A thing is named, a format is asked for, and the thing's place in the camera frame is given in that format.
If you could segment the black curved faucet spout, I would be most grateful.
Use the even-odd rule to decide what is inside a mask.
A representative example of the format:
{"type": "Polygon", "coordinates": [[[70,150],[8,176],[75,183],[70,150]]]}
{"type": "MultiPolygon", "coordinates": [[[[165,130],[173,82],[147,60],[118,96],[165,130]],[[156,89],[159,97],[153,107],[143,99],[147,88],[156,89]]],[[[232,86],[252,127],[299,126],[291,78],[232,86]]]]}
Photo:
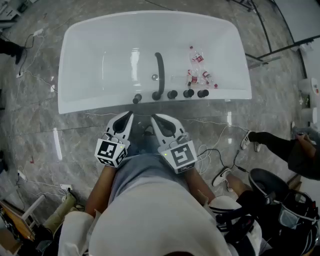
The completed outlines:
{"type": "Polygon", "coordinates": [[[158,91],[152,93],[152,99],[158,101],[161,99],[165,89],[165,67],[162,55],[159,52],[156,52],[154,55],[158,65],[158,91]]]}

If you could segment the person's left forearm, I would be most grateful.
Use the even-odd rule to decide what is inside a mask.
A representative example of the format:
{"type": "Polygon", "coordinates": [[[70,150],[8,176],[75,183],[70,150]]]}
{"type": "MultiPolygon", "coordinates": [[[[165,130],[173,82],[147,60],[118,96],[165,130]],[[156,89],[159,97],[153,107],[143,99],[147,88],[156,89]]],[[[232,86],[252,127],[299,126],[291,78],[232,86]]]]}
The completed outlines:
{"type": "Polygon", "coordinates": [[[96,216],[96,212],[103,213],[107,209],[116,171],[115,167],[104,166],[84,208],[92,217],[96,216]]]}

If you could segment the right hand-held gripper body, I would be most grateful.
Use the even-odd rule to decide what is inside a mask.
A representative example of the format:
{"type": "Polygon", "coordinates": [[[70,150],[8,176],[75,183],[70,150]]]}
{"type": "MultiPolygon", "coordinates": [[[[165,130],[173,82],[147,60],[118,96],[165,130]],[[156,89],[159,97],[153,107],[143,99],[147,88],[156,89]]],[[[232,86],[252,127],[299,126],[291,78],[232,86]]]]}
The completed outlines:
{"type": "Polygon", "coordinates": [[[176,174],[194,168],[198,159],[194,143],[187,132],[160,146],[158,152],[176,174]]]}

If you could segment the black bowl-shaped seat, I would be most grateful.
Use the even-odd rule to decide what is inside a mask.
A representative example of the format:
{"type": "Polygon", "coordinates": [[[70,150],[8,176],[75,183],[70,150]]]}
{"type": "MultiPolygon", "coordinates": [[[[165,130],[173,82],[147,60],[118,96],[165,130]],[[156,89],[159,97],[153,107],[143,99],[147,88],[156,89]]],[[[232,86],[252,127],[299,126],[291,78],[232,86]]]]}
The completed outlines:
{"type": "Polygon", "coordinates": [[[277,202],[282,202],[290,191],[287,183],[280,177],[261,168],[252,169],[248,180],[254,192],[263,196],[273,195],[273,200],[277,202]]]}

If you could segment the white metal frame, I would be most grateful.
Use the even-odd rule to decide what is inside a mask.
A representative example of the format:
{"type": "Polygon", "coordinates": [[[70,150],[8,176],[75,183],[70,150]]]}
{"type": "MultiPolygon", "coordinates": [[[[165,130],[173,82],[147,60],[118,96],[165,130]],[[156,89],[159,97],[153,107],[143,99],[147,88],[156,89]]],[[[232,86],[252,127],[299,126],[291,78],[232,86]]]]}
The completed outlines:
{"type": "Polygon", "coordinates": [[[35,209],[46,199],[44,194],[41,194],[40,197],[24,212],[24,214],[20,217],[24,222],[28,219],[28,217],[35,211],[35,209]]]}

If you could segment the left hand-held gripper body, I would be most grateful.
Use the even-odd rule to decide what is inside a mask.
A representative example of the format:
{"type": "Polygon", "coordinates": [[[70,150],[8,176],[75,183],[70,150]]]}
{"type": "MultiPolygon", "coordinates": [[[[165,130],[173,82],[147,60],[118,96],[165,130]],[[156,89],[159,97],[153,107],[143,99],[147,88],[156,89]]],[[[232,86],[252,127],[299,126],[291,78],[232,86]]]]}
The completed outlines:
{"type": "Polygon", "coordinates": [[[118,139],[109,133],[104,133],[97,140],[94,156],[103,165],[118,168],[128,155],[130,142],[127,139],[118,139]]]}

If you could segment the white ceramic fixture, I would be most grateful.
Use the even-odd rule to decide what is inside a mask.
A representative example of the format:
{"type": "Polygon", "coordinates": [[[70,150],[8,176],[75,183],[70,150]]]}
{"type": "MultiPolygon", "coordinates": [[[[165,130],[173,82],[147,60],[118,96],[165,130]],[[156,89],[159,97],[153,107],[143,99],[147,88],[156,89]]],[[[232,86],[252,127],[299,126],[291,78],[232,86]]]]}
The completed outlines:
{"type": "Polygon", "coordinates": [[[302,79],[298,83],[298,90],[309,97],[309,107],[301,111],[302,119],[320,131],[320,82],[315,78],[302,79]]]}

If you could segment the black equipment bag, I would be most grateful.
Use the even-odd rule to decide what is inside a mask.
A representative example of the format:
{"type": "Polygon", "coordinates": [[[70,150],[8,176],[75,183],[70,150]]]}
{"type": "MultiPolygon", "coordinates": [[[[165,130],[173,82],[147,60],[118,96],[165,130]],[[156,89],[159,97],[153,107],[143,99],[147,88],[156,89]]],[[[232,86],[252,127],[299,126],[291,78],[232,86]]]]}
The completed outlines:
{"type": "Polygon", "coordinates": [[[271,249],[262,256],[303,256],[315,247],[319,238],[319,210],[304,193],[290,190],[280,203],[277,231],[267,239],[271,249]]]}

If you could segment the white panel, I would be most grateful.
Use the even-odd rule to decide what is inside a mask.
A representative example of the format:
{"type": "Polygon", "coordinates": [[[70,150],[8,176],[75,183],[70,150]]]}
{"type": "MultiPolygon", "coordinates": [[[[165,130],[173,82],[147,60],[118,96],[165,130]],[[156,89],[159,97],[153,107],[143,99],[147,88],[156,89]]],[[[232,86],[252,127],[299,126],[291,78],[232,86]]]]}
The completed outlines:
{"type": "Polygon", "coordinates": [[[320,36],[320,4],[317,0],[274,0],[295,42],[320,36]]]}

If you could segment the person's blue-grey trousers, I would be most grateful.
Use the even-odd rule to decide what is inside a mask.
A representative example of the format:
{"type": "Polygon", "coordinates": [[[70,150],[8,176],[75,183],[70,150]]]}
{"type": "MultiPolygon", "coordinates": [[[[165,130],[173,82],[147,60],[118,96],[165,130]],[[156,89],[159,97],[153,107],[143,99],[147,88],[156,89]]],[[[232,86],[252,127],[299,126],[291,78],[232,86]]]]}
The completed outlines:
{"type": "Polygon", "coordinates": [[[176,174],[158,154],[159,146],[156,136],[143,135],[130,147],[129,158],[124,159],[116,171],[108,204],[140,178],[162,178],[189,189],[183,175],[176,174]]]}

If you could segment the white bathtub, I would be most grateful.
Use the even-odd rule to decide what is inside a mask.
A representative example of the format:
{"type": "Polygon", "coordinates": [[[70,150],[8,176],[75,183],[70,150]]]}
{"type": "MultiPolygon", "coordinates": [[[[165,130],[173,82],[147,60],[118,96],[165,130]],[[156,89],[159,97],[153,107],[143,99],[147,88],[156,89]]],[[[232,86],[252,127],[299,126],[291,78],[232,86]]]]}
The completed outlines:
{"type": "Polygon", "coordinates": [[[252,87],[247,60],[235,25],[189,12],[133,11],[100,16],[72,25],[65,33],[58,70],[60,114],[133,104],[192,100],[249,100],[252,87]],[[204,60],[191,62],[190,46],[204,60]],[[164,92],[158,91],[155,53],[163,58],[164,92]],[[199,65],[215,79],[218,88],[187,86],[188,70],[199,65]],[[194,90],[185,98],[183,92],[194,90]],[[167,93],[177,91],[175,99],[167,93]],[[207,97],[197,92],[208,90],[207,97]]]}

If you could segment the brown wooden board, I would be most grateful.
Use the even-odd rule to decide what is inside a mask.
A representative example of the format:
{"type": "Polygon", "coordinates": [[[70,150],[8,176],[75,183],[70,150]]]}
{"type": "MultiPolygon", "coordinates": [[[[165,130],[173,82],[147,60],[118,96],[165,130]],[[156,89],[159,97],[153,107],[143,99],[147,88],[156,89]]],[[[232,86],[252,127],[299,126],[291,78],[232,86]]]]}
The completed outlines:
{"type": "Polygon", "coordinates": [[[38,224],[37,219],[33,216],[33,213],[28,217],[26,222],[21,219],[21,216],[24,214],[20,209],[11,205],[5,200],[0,200],[0,206],[4,210],[4,214],[13,222],[13,226],[17,229],[19,234],[23,238],[30,241],[35,240],[35,231],[34,228],[38,224]]]}

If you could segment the person's right forearm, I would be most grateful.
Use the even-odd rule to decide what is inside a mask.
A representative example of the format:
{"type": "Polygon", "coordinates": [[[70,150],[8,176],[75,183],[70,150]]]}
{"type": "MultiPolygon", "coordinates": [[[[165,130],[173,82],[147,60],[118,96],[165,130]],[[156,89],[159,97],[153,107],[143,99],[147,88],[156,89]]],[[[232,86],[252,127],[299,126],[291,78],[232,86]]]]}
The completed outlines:
{"type": "Polygon", "coordinates": [[[203,206],[216,198],[210,187],[195,168],[184,172],[184,179],[191,195],[203,206]]]}

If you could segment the person's pale shirt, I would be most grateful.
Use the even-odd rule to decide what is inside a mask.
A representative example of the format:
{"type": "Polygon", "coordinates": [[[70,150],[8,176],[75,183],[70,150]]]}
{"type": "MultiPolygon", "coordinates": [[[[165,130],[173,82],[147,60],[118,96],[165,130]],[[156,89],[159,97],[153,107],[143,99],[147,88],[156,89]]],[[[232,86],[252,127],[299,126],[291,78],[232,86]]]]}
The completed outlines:
{"type": "Polygon", "coordinates": [[[262,230],[255,223],[247,234],[248,245],[238,252],[226,242],[211,208],[240,208],[221,195],[201,205],[177,182],[140,178],[103,213],[66,215],[59,239],[58,256],[258,256],[262,230]]]}

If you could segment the black metal frame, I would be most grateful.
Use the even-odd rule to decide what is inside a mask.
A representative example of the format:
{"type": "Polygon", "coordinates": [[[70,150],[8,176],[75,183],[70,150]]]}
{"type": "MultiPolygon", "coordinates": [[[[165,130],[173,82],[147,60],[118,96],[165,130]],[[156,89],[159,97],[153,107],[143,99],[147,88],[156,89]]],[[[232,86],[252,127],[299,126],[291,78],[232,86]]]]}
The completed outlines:
{"type": "Polygon", "coordinates": [[[265,54],[263,54],[261,56],[254,56],[254,55],[251,55],[249,53],[245,53],[246,57],[249,57],[249,58],[251,58],[251,59],[253,59],[255,61],[255,64],[250,66],[251,69],[255,68],[255,67],[259,67],[259,66],[264,66],[264,65],[269,64],[272,61],[276,61],[276,60],[280,60],[281,59],[281,56],[276,56],[276,57],[272,57],[272,58],[269,58],[269,59],[267,59],[267,57],[273,56],[274,54],[278,54],[278,53],[281,53],[281,52],[286,51],[286,50],[291,50],[293,48],[299,48],[302,45],[311,44],[316,39],[320,39],[320,34],[319,34],[319,35],[311,36],[311,37],[308,37],[308,38],[304,38],[304,39],[299,40],[299,41],[295,41],[295,39],[293,37],[293,34],[292,34],[291,30],[290,30],[290,27],[289,27],[289,25],[288,25],[288,23],[287,23],[287,21],[285,19],[285,16],[283,15],[283,13],[282,13],[280,7],[278,6],[276,0],[267,0],[268,2],[270,2],[270,4],[273,6],[273,8],[278,10],[278,12],[280,13],[280,16],[282,17],[282,19],[283,19],[283,21],[285,23],[285,26],[288,29],[289,35],[291,37],[291,40],[293,42],[292,44],[290,44],[288,46],[279,48],[277,50],[272,50],[271,41],[270,41],[268,32],[266,30],[265,24],[263,22],[262,15],[261,15],[260,11],[258,10],[258,5],[254,2],[254,0],[226,0],[226,1],[227,2],[233,2],[235,4],[238,4],[238,5],[242,6],[243,8],[245,8],[247,10],[248,13],[255,13],[257,15],[258,19],[259,19],[260,24],[261,24],[261,27],[262,27],[262,30],[263,30],[263,33],[264,33],[264,36],[265,36],[265,39],[266,39],[266,43],[267,43],[269,52],[265,53],[265,54]]]}

